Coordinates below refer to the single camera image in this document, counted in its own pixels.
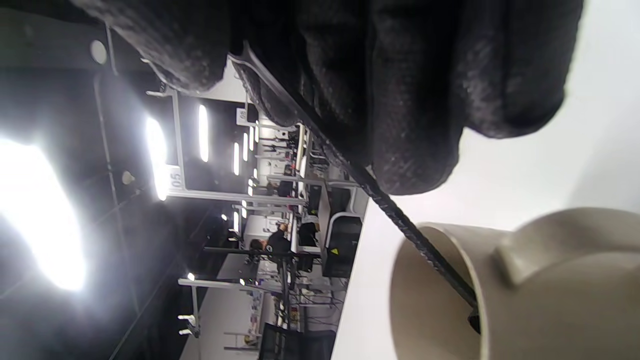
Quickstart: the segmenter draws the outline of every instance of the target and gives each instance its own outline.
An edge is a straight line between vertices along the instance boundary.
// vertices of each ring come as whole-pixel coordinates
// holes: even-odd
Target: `desk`
[[[429,193],[394,197],[400,208],[417,224],[499,229],[576,206],[640,213],[640,94],[630,81],[640,79],[638,10],[635,0],[587,2],[567,98],[555,119],[509,140],[465,130],[460,163],[448,182]],[[333,360],[397,359],[388,305],[402,241],[369,201]]]

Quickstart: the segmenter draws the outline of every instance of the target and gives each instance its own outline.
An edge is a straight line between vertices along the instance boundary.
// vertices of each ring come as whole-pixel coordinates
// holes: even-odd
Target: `fluorescent light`
[[[249,158],[249,148],[247,148],[249,137],[246,133],[243,135],[242,159],[246,161]]]
[[[307,171],[307,157],[302,157],[302,163],[300,164],[300,177],[305,177],[305,172]]]
[[[42,272],[60,288],[82,288],[80,227],[40,149],[0,140],[0,199],[0,213],[27,242]]]
[[[207,108],[200,105],[198,109],[198,139],[200,140],[200,158],[209,161],[209,117]]]
[[[234,212],[234,231],[238,232],[240,229],[240,219],[238,218],[238,212]]]
[[[240,174],[240,146],[234,143],[234,174]]]
[[[169,171],[166,167],[166,142],[158,121],[147,118],[146,136],[156,194],[158,199],[165,201],[169,192]]]
[[[249,150],[253,151],[253,126],[249,127],[249,139],[251,139],[249,142]]]

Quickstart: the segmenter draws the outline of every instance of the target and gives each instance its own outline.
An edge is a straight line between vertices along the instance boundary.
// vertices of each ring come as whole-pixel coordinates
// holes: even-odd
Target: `black glove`
[[[73,2],[188,92],[214,86],[227,53],[252,39],[330,121],[332,141],[396,195],[442,184],[465,126],[494,138],[544,126],[563,101],[582,12],[582,0]],[[297,122],[254,72],[237,70],[271,120]]]

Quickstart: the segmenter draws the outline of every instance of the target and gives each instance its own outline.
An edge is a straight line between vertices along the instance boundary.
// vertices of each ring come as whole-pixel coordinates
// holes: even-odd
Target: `ceiling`
[[[205,242],[228,245],[220,213],[230,204],[157,200],[143,126],[149,116],[160,122],[168,162],[177,164],[171,99],[145,95],[160,83],[122,39],[115,39],[119,76],[110,64],[92,61],[88,40],[104,40],[104,26],[81,13],[36,7],[39,15],[0,9],[5,35],[15,35],[0,54],[0,137],[35,144],[47,156],[79,219],[88,274],[78,292],[56,288],[0,217],[0,352],[27,360],[177,359],[186,339],[177,335],[183,326],[176,316],[191,312],[190,289],[177,278],[221,265],[223,258],[199,250]],[[0,35],[0,44],[8,36]],[[187,187],[244,193],[246,179],[232,174],[232,146],[246,131],[235,125],[236,108],[244,104],[189,97],[179,103]],[[208,163],[195,136],[200,104],[211,124]],[[123,183],[125,171],[133,183]]]

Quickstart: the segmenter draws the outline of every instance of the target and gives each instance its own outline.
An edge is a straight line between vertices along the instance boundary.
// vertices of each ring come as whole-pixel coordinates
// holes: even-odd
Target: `overhead light fixture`
[[[249,142],[249,150],[253,151],[253,126],[249,127],[249,139],[251,140]]]
[[[200,158],[204,162],[209,161],[209,117],[207,108],[200,105],[198,108],[198,139],[200,140]]]
[[[240,229],[240,219],[238,217],[238,212],[235,211],[234,212],[234,231],[238,232],[238,229]]]
[[[86,265],[80,226],[47,158],[35,146],[0,140],[0,172],[0,213],[55,285],[82,288]]]
[[[240,146],[234,143],[234,174],[240,174]]]
[[[158,199],[165,201],[169,192],[169,171],[166,167],[166,141],[160,123],[147,118],[146,126],[147,147],[151,157],[151,167],[154,173],[154,184]]]
[[[242,147],[242,159],[247,160],[249,158],[249,148],[247,148],[249,142],[249,136],[244,133],[243,134],[243,147]]]

